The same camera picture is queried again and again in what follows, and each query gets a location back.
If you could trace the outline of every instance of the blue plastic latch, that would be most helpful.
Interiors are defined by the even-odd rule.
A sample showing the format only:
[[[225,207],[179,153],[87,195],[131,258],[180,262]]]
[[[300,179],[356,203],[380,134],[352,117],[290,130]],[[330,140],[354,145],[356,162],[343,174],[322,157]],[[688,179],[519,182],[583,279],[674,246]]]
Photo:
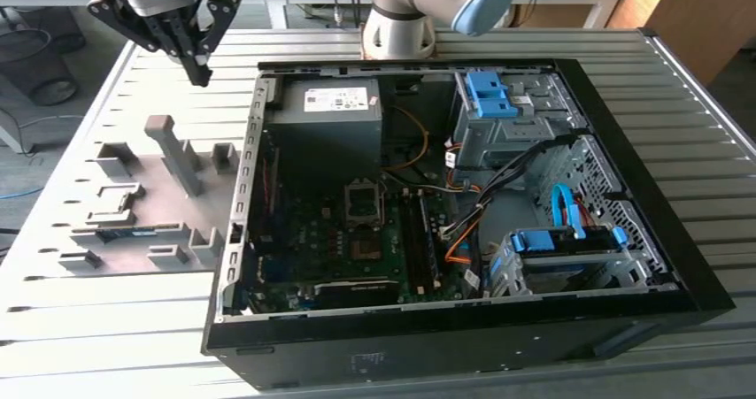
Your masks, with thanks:
[[[547,231],[525,231],[521,235],[527,251],[550,251],[557,248]]]
[[[581,225],[579,208],[577,207],[567,185],[562,183],[557,183],[554,187],[551,187],[551,218],[554,219],[554,226],[562,226],[562,212],[558,206],[559,197],[565,201],[566,206],[566,224],[575,230],[575,238],[582,240],[586,238],[586,232]]]
[[[491,264],[491,269],[490,269],[491,276],[494,275],[498,266],[501,266],[501,256],[495,257],[494,263]]]
[[[625,230],[621,226],[611,228],[611,235],[614,235],[614,240],[617,240],[619,247],[625,249],[628,247],[628,234],[625,234]]]
[[[506,86],[495,72],[471,72],[466,77],[467,89],[477,105],[477,115],[483,119],[515,118],[517,108],[506,98]]]
[[[511,245],[515,247],[517,253],[525,251],[525,244],[522,243],[522,238],[517,234],[511,236]]]

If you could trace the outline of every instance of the wire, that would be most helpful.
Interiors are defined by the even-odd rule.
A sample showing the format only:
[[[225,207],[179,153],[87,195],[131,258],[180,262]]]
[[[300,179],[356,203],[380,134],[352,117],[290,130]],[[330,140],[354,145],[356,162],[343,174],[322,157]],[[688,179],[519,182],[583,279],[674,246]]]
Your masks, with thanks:
[[[45,118],[38,118],[32,120],[30,122],[25,122],[24,125],[20,125],[18,128],[24,129],[25,127],[30,127],[32,125],[36,125],[38,122],[44,122],[45,120],[52,120],[52,119],[83,119],[84,116],[73,116],[73,115],[63,115],[63,116],[46,116]]]
[[[342,7],[339,6],[339,0],[332,0],[332,20],[338,27],[342,27],[343,16]]]
[[[467,259],[466,257],[450,256],[446,259],[446,262],[454,262],[455,264],[470,264],[470,259]]]
[[[511,20],[509,20],[509,25],[506,27],[517,27],[517,21],[519,20],[519,5],[513,5],[511,12],[514,14],[511,15]]]
[[[446,255],[445,255],[445,261],[450,262],[449,258],[454,257],[451,256],[454,254],[454,251],[457,250],[457,247],[459,247],[459,244],[462,243],[462,241],[465,240],[466,236],[473,232],[473,229],[475,228],[478,222],[481,221],[481,218],[475,219],[475,222],[473,222],[469,226],[467,229],[462,232],[462,235],[459,235],[459,238],[457,238],[457,241],[454,242],[454,244],[451,245],[451,247],[449,248],[449,250],[446,251]]]
[[[407,110],[404,110],[402,107],[394,106],[394,109],[398,110],[400,113],[403,113],[403,115],[407,118],[410,118],[410,120],[416,125],[416,127],[419,127],[420,132],[423,133],[423,148],[420,149],[420,152],[418,153],[418,155],[414,157],[412,160],[410,160],[408,162],[400,163],[398,165],[384,167],[383,168],[384,171],[398,171],[399,169],[403,169],[404,167],[414,165],[414,163],[424,156],[424,153],[427,152],[427,143],[428,143],[428,141],[427,141],[427,130],[424,129],[423,124],[416,119],[416,117]]]
[[[22,196],[30,196],[33,193],[38,193],[42,189],[45,189],[45,188],[41,187],[41,188],[32,189],[30,191],[24,191],[22,193],[6,194],[4,196],[0,196],[0,200],[6,200],[8,198],[17,198],[17,197],[22,197]]]
[[[473,215],[485,210],[485,207],[493,200],[490,195],[525,174],[527,164],[533,161],[538,154],[554,147],[570,145],[574,141],[577,141],[581,135],[582,133],[579,133],[579,131],[574,131],[570,134],[557,136],[551,140],[537,142],[525,152],[513,158],[494,173],[494,176],[491,176],[490,180],[485,184],[481,193],[477,196],[475,207],[467,212],[459,221],[453,222],[451,225],[445,228],[443,234],[455,231],[473,217]]]
[[[363,23],[363,0],[356,0],[356,28],[359,29],[359,25]]]
[[[356,1],[350,0],[352,3],[352,16],[354,16],[354,27],[359,28],[359,20],[356,19]]]
[[[526,10],[522,12],[523,18],[514,24],[514,27],[521,27],[530,20],[530,17],[533,17],[533,13],[535,12],[537,3],[538,0],[527,0]]]
[[[586,206],[582,204],[582,200],[575,198],[577,207],[579,209],[579,214],[582,215],[583,219],[583,226],[595,226],[595,221],[593,220],[593,216],[590,215],[590,211],[587,210]]]
[[[407,185],[410,187],[418,187],[418,188],[428,188],[428,189],[434,189],[437,191],[441,191],[443,193],[450,193],[450,194],[459,194],[463,193],[465,191],[462,191],[461,189],[450,189],[450,188],[443,188],[443,187],[438,187],[437,185],[431,185],[431,184],[416,184],[414,182],[410,182],[408,180],[406,180],[404,178],[402,178],[400,176],[398,176],[395,173],[390,173],[387,171],[383,171],[383,173],[386,174],[386,176],[388,176],[392,180],[395,180],[396,182],[399,182],[403,185]]]
[[[477,203],[474,209],[465,215],[465,217],[462,218],[462,220],[453,222],[451,225],[449,226],[442,226],[439,229],[441,235],[443,237],[446,237],[447,235],[450,235],[455,230],[459,229],[459,227],[465,226],[465,224],[473,220],[473,218],[477,216],[478,213],[481,213],[485,209],[485,207],[487,206],[489,203],[491,203],[493,198],[486,198],[483,200],[483,202]]]
[[[453,174],[454,174],[454,169],[449,171],[449,173],[446,174],[446,187],[455,190],[455,191],[465,191],[465,187],[455,187],[454,186],[454,182],[453,182]],[[470,184],[470,190],[474,191],[475,193],[481,192],[481,188],[475,185],[475,184]]]

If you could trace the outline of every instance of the slotted aluminum table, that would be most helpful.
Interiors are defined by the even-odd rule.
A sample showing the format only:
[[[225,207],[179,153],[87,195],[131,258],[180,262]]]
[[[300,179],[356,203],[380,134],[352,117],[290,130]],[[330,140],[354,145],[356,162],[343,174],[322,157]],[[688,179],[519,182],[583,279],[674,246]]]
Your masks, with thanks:
[[[412,397],[730,397],[756,392],[756,165],[753,143],[656,38],[634,31],[441,32],[441,58],[577,58],[737,309],[606,362],[300,389],[287,395]],[[116,62],[4,265],[4,397],[236,397],[255,390],[199,353],[211,272],[75,277],[38,253],[76,186],[93,138],[140,131],[147,114],[180,115],[179,139],[239,142],[263,60],[356,59],[355,32],[232,31],[207,88],[129,44]]]

